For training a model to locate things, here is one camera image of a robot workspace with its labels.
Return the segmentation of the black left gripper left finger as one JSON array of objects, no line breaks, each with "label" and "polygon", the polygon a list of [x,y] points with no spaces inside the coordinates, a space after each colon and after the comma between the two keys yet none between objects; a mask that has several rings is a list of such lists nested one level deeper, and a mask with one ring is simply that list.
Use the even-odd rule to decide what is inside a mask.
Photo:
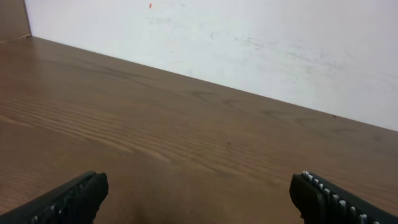
[{"label": "black left gripper left finger", "polygon": [[86,172],[1,215],[1,224],[92,224],[109,190],[105,173]]}]

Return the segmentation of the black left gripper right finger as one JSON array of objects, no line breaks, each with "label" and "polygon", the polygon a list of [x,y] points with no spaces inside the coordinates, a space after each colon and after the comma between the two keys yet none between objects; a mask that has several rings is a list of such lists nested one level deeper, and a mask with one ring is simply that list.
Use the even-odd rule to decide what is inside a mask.
[{"label": "black left gripper right finger", "polygon": [[313,172],[294,174],[290,198],[305,224],[397,224],[397,217]]}]

